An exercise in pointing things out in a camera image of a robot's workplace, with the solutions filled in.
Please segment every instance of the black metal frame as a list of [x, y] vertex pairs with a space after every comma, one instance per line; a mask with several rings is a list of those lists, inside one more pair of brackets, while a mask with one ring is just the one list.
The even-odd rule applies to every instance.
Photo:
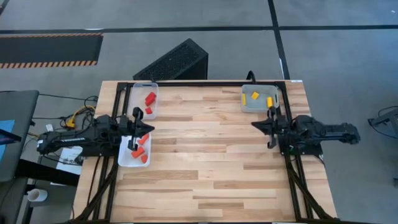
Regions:
[[[158, 82], [157, 84], [160, 87], [167, 87], [167, 86], [242, 86], [242, 85], [250, 84], [250, 83], [257, 84], [257, 85], [274, 85], [274, 86], [278, 87], [282, 92], [282, 97], [284, 100], [285, 115], [286, 115], [288, 121], [292, 120], [292, 112], [290, 110], [289, 99], [288, 99], [287, 90], [286, 90], [286, 84], [284, 81], [257, 82], [256, 78], [254, 77], [254, 74], [251, 72], [249, 72], [247, 80], [250, 80], [250, 81], [246, 81], [246, 82], [242, 82], [242, 81], [238, 81], [238, 82]], [[120, 99], [121, 99], [121, 93], [123, 91], [125, 91], [125, 94], [124, 94], [123, 108], [122, 108], [121, 114], [127, 113], [127, 107], [128, 107], [129, 97], [130, 97], [130, 89], [132, 88], [132, 86], [134, 84], [135, 84], [135, 82], [118, 83], [115, 101], [114, 101], [114, 105], [113, 105], [113, 111], [112, 111], [113, 118], [117, 117], [119, 103], [120, 103]], [[280, 107], [277, 108], [277, 114], [282, 114], [282, 110]], [[297, 167], [297, 172], [296, 172], [294, 170], [294, 167], [292, 165], [292, 160], [290, 158], [290, 154], [289, 154], [290, 147], [289, 147], [288, 141], [286, 140], [285, 137], [278, 136], [278, 142], [279, 142], [279, 147], [280, 147], [280, 153], [284, 156], [284, 159], [285, 159], [285, 165], [286, 165], [286, 169], [287, 169], [287, 175], [288, 175], [288, 181], [289, 181], [289, 187], [290, 187], [290, 194], [292, 196], [292, 203], [293, 203], [296, 222], [300, 222], [300, 223], [360, 223], [360, 222], [340, 221], [339, 219], [333, 218], [330, 215], [328, 215], [321, 208], [321, 206], [319, 206], [317, 201], [314, 199], [314, 197], [311, 195], [311, 193], [307, 189], [303, 164], [302, 164], [302, 160], [301, 160], [301, 153], [298, 152], [294, 155], [294, 157], [295, 157], [294, 160], [295, 160], [296, 167]], [[106, 165], [103, 165], [102, 170], [101, 170], [99, 188], [101, 187], [102, 191], [104, 191], [104, 189], [103, 189], [104, 186], [102, 183], [105, 182], [105, 175], [106, 175], [106, 171], [108, 168], [108, 161], [109, 161], [109, 158], [105, 157], [104, 164], [106, 164]], [[112, 168], [111, 172], [117, 172], [118, 165], [117, 165], [116, 157], [114, 158], [113, 162], [114, 162], [114, 164], [113, 164], [113, 168]], [[106, 202], [105, 218], [102, 220], [98, 219], [98, 214], [99, 214], [99, 209], [100, 209], [100, 201], [99, 201], [97, 203], [97, 206], [94, 204], [94, 206], [96, 206], [96, 209], [98, 209], [98, 210], [97, 210], [97, 212], [95, 212], [95, 216], [93, 216], [93, 220], [91, 222], [99, 221], [99, 222], [103, 222], [103, 223], [109, 223], [110, 218], [111, 218], [111, 212], [112, 212], [115, 185], [116, 185], [116, 175], [114, 175], [114, 178], [111, 179], [111, 182], [110, 182], [108, 200]], [[305, 210], [307, 213], [306, 218], [303, 218], [301, 215], [299, 198], [297, 195], [296, 186], [300, 189], [300, 191], [303, 194]], [[318, 215], [318, 217], [320, 219], [314, 219], [313, 211]]]

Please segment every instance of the black speaker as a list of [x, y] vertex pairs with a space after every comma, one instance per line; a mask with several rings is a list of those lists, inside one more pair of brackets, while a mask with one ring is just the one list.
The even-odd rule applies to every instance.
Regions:
[[134, 80], [206, 80], [209, 54], [187, 39], [132, 78]]

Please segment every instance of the orange and black striped tape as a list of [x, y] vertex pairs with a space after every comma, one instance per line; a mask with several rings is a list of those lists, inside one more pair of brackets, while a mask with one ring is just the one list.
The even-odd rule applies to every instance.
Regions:
[[76, 36], [94, 36], [103, 35], [103, 33], [87, 33], [87, 34], [31, 34], [31, 35], [0, 35], [0, 38], [10, 37], [76, 37]]
[[50, 68], [50, 67], [93, 66], [96, 64], [97, 61], [0, 63], [0, 68]]

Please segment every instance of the concrete floor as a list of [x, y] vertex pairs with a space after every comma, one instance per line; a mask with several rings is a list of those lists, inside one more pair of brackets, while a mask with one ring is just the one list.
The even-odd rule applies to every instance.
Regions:
[[[398, 24], [396, 1], [278, 0], [275, 7], [280, 26]], [[0, 30], [271, 24], [265, 0], [10, 0], [0, 16]], [[356, 146], [323, 144], [338, 216], [396, 223], [398, 141], [375, 133], [367, 119], [397, 105], [398, 30], [281, 34], [290, 77], [304, 81], [312, 115], [324, 123], [353, 123], [362, 137]], [[282, 79], [273, 31], [114, 33], [104, 35], [97, 66], [0, 70], [0, 90], [97, 95], [103, 80], [129, 80], [189, 37], [209, 52], [209, 79], [242, 79], [248, 70], [257, 79]], [[61, 116], [80, 105], [40, 97], [35, 116]], [[31, 131], [44, 132], [46, 123]], [[34, 144], [22, 156], [36, 161]], [[60, 222], [69, 214], [70, 204], [35, 208], [31, 223]]]

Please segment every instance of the wooden tabletop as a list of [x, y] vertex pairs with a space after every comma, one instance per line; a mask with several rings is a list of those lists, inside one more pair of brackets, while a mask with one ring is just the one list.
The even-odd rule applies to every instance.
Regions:
[[[111, 115], [117, 83], [103, 82], [97, 116]], [[303, 83], [286, 81], [286, 86], [293, 116], [310, 114]], [[111, 222], [294, 221], [284, 158], [250, 125], [266, 115], [241, 112], [240, 92], [241, 87], [159, 88], [157, 117], [145, 121], [155, 127], [150, 165], [119, 167]], [[309, 191], [335, 217], [324, 166], [314, 156], [302, 159]], [[76, 215], [86, 207], [95, 162], [94, 157], [84, 161]]]

